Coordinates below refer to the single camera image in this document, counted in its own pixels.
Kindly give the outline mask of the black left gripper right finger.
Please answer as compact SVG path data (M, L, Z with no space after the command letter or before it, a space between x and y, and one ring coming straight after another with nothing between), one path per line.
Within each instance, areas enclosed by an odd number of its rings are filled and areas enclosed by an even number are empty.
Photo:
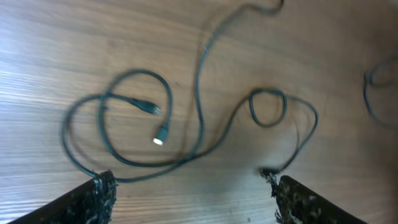
M277 223L366 224L288 175L277 179L274 171L260 169L259 173L271 185L271 197L278 206Z

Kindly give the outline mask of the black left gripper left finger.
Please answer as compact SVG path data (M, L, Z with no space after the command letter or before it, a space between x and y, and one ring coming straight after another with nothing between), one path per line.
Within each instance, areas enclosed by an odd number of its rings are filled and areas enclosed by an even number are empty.
M116 202L111 171L92 179L9 224L108 224Z

